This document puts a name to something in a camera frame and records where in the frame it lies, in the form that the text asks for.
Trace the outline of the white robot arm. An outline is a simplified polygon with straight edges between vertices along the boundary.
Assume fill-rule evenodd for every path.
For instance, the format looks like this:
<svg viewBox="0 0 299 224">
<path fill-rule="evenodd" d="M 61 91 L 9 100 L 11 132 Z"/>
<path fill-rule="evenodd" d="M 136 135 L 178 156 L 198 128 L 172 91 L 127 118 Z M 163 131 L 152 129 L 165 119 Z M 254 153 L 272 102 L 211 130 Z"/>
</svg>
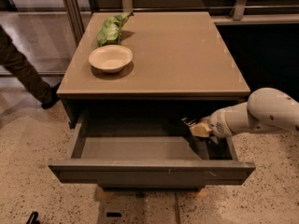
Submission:
<svg viewBox="0 0 299 224">
<path fill-rule="evenodd" d="M 261 88 L 245 103 L 218 109 L 199 121 L 186 122 L 193 136 L 218 138 L 240 133 L 299 132 L 299 103 L 286 93 Z"/>
</svg>

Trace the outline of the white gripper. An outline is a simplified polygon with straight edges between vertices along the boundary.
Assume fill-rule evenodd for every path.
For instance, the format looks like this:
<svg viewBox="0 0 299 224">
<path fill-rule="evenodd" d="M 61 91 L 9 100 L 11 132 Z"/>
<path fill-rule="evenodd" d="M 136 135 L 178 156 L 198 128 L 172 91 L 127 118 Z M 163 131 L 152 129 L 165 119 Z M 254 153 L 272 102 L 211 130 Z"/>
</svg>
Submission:
<svg viewBox="0 0 299 224">
<path fill-rule="evenodd" d="M 203 120 L 191 125 L 190 131 L 193 136 L 204 138 L 209 137 L 212 133 L 218 138 L 226 138 L 233 134 L 226 121 L 225 108 L 213 112 L 209 117 L 209 122 Z"/>
</svg>

